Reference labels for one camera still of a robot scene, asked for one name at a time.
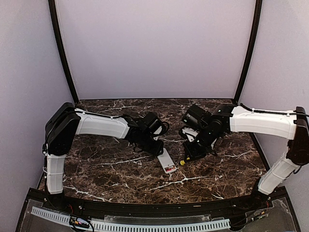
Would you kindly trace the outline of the white remote control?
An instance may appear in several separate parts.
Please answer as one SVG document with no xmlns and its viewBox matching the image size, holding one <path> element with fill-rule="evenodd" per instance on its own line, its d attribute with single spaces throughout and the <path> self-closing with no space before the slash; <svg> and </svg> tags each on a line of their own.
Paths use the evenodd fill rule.
<svg viewBox="0 0 309 232">
<path fill-rule="evenodd" d="M 163 168 L 163 171 L 166 174 L 170 174 L 170 173 L 166 172 L 166 168 L 169 167 L 169 166 L 173 166 L 173 165 L 176 166 L 176 165 L 174 164 L 173 160 L 171 159 L 168 151 L 164 148 L 163 149 L 163 153 L 161 155 L 157 156 L 157 158 L 158 158 L 158 160 L 159 160 L 159 162 L 160 162 L 160 164 L 161 164 L 161 166 Z"/>
</svg>

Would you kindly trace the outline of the yellow handled screwdriver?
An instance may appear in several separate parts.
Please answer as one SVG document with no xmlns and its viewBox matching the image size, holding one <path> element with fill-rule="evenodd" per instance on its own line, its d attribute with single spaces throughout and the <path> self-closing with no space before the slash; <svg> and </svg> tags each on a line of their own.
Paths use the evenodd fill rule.
<svg viewBox="0 0 309 232">
<path fill-rule="evenodd" d="M 187 163 L 189 163 L 189 162 L 191 162 L 191 159 L 190 159 L 190 157 L 187 157 L 187 158 L 185 158 L 185 159 L 182 159 L 182 160 L 179 162 L 179 164 L 180 164 L 181 166 L 183 166 L 183 165 L 185 165 L 185 164 L 187 164 Z"/>
</svg>

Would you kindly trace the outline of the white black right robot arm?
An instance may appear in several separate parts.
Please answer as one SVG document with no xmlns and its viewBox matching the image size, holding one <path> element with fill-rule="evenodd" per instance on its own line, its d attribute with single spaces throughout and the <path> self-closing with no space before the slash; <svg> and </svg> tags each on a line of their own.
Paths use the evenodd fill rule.
<svg viewBox="0 0 309 232">
<path fill-rule="evenodd" d="M 282 137 L 288 147 L 282 157 L 264 174 L 247 198 L 246 205 L 256 210 L 265 202 L 265 196 L 291 173 L 309 162 L 309 121 L 303 107 L 294 111 L 265 111 L 248 108 L 243 104 L 220 104 L 208 112 L 193 104 L 182 118 L 185 126 L 179 134 L 183 143 L 184 158 L 180 164 L 216 155 L 215 144 L 220 137 L 231 132 L 249 132 Z"/>
</svg>

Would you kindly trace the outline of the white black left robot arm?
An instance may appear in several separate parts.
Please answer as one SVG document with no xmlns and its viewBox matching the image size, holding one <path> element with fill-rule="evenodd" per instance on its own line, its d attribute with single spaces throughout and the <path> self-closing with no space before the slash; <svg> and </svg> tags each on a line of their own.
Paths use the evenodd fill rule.
<svg viewBox="0 0 309 232">
<path fill-rule="evenodd" d="M 107 116 L 75 108 L 64 103 L 45 125 L 42 152 L 46 157 L 46 188 L 50 193 L 49 203 L 58 211 L 68 207 L 63 193 L 63 174 L 66 155 L 74 137 L 81 134 L 100 135 L 123 139 L 154 156 L 162 155 L 164 143 L 159 136 L 169 130 L 169 123 L 156 113 L 144 117 Z"/>
</svg>

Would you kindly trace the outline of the black front rail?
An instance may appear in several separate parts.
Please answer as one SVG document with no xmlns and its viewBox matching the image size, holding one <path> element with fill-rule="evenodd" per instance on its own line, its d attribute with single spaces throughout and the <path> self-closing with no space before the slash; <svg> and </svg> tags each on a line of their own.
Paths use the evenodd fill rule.
<svg viewBox="0 0 309 232">
<path fill-rule="evenodd" d="M 61 209 L 68 213 L 85 218 L 104 218 L 106 216 L 167 218 L 198 215 L 211 215 L 237 218 L 250 211 L 256 211 L 273 206 L 273 201 L 287 196 L 285 187 L 279 187 L 269 196 L 241 196 L 226 200 L 217 200 L 199 203 L 179 204 L 128 204 L 108 203 L 61 195 L 47 196 L 44 191 L 30 188 L 27 199 L 43 203 L 49 209 Z"/>
</svg>

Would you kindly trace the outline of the black right frame post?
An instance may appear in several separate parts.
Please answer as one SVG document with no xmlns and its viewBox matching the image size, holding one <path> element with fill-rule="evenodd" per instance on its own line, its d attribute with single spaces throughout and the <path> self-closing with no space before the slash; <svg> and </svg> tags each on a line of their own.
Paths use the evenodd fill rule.
<svg viewBox="0 0 309 232">
<path fill-rule="evenodd" d="M 249 72 L 249 67 L 251 64 L 252 56 L 253 56 L 253 51 L 255 47 L 255 42 L 256 42 L 256 37 L 258 33 L 258 28 L 259 28 L 259 23 L 260 23 L 260 17 L 261 17 L 261 11 L 262 11 L 262 0 L 256 0 L 255 1 L 255 7 L 254 7 L 254 13 L 253 13 L 253 21 L 252 21 L 252 27 L 251 27 L 251 32 L 249 36 L 249 41 L 248 41 L 248 46 L 247 46 L 247 51 L 243 63 L 243 67 L 241 70 L 241 74 L 239 77 L 239 82 L 236 88 L 236 92 L 233 98 L 233 103 L 238 104 L 239 100 L 242 95 L 242 91 L 244 89 L 244 85 L 246 82 L 246 78 Z"/>
</svg>

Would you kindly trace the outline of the black frame post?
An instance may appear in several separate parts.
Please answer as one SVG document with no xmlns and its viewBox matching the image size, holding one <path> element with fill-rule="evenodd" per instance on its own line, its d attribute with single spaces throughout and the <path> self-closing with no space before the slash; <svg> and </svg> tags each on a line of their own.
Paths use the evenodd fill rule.
<svg viewBox="0 0 309 232">
<path fill-rule="evenodd" d="M 253 13 L 253 21 L 252 21 L 252 27 L 251 27 L 251 32 L 249 36 L 249 41 L 248 41 L 248 46 L 247 46 L 247 51 L 243 63 L 243 67 L 241 70 L 241 74 L 239 77 L 239 82 L 236 88 L 236 92 L 233 98 L 233 103 L 238 104 L 239 100 L 242 95 L 242 91 L 244 89 L 244 85 L 246 82 L 246 78 L 249 72 L 249 67 L 251 64 L 252 56 L 253 56 L 253 51 L 255 47 L 255 42 L 256 42 L 256 37 L 258 33 L 258 28 L 259 28 L 259 23 L 260 23 L 260 17 L 261 17 L 261 11 L 262 11 L 262 0 L 256 0 L 255 1 L 255 7 L 254 7 L 254 13 Z"/>
<path fill-rule="evenodd" d="M 53 31 L 54 31 L 54 37 L 55 37 L 62 69 L 65 75 L 67 85 L 69 87 L 70 95 L 73 99 L 74 104 L 77 104 L 79 102 L 79 98 L 78 98 L 78 94 L 77 94 L 74 81 L 73 81 L 73 78 L 70 72 L 69 63 L 68 63 L 66 52 L 65 52 L 65 47 L 63 44 L 62 36 L 61 36 L 60 24 L 59 24 L 59 19 L 57 15 L 57 9 L 56 9 L 56 1 L 49 0 L 48 5 L 49 5 L 49 12 L 50 12 L 50 17 L 52 21 Z"/>
</svg>

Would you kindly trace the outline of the black left frame post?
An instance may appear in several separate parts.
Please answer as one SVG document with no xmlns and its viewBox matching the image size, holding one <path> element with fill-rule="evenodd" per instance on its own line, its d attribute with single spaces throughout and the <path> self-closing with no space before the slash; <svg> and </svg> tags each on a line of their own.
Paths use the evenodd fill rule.
<svg viewBox="0 0 309 232">
<path fill-rule="evenodd" d="M 62 36 L 61 36 L 60 24 L 59 24 L 59 19 L 57 15 L 57 9 L 56 9 L 56 1 L 49 0 L 48 5 L 49 5 L 49 12 L 50 12 L 50 17 L 52 21 L 53 31 L 54 31 L 54 37 L 55 37 L 62 69 L 65 75 L 67 85 L 69 87 L 70 95 L 73 99 L 74 104 L 77 104 L 79 102 L 79 98 L 78 98 L 78 94 L 77 94 L 74 81 L 73 81 L 73 78 L 70 72 L 69 63 L 68 63 L 66 52 L 65 52 L 65 47 L 63 44 Z"/>
</svg>

